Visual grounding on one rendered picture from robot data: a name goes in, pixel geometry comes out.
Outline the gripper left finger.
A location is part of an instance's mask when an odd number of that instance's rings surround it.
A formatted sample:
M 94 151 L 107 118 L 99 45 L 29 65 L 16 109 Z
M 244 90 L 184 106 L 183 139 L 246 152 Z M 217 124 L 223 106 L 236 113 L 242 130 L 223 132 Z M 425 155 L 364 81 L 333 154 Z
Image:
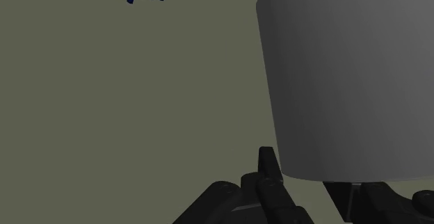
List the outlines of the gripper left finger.
M 210 184 L 172 224 L 314 224 L 283 184 L 272 147 L 261 146 L 257 171 L 244 174 L 238 186 Z

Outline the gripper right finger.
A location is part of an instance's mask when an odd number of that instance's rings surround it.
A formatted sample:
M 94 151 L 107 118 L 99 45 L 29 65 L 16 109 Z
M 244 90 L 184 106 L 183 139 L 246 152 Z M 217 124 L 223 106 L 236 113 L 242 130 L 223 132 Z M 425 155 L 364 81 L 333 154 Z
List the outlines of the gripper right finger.
M 405 198 L 384 182 L 324 182 L 344 222 L 350 224 L 434 224 L 434 191 Z

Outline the grey tapered cup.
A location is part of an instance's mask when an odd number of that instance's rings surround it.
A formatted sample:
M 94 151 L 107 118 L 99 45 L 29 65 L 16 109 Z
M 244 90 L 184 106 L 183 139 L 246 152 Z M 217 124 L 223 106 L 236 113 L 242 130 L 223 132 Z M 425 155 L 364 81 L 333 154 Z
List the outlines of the grey tapered cup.
M 434 177 L 434 0 L 257 0 L 282 173 Z

